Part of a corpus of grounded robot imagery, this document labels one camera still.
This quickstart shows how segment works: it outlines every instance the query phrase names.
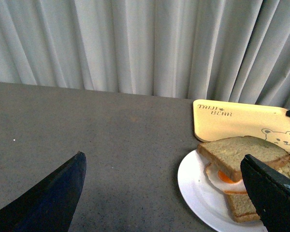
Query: table surface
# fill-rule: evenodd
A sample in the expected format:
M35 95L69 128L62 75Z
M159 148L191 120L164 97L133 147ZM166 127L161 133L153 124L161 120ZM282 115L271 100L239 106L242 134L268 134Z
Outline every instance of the table surface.
M0 209L82 151L70 230L213 232L178 188L192 100L0 83Z

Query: white curtain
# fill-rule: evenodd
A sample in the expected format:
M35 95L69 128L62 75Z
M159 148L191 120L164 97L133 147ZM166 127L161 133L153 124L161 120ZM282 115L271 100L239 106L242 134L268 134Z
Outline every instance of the white curtain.
M0 82L290 108L290 0L0 0Z

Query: white speck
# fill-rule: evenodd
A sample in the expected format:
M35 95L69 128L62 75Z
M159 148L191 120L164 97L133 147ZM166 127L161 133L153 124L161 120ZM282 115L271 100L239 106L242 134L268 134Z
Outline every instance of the white speck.
M290 189L290 185L284 184L284 186L288 189Z

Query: whole wheat bread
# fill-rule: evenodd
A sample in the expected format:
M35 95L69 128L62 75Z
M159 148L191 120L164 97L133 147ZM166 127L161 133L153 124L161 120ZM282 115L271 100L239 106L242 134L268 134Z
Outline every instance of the whole wheat bread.
M248 195L226 195L232 212L233 220L236 222L255 221L260 219L256 208Z
M197 151L215 164L232 181L242 179L241 161L251 154L274 169L285 166L289 154L281 147L252 136L232 137L199 143Z

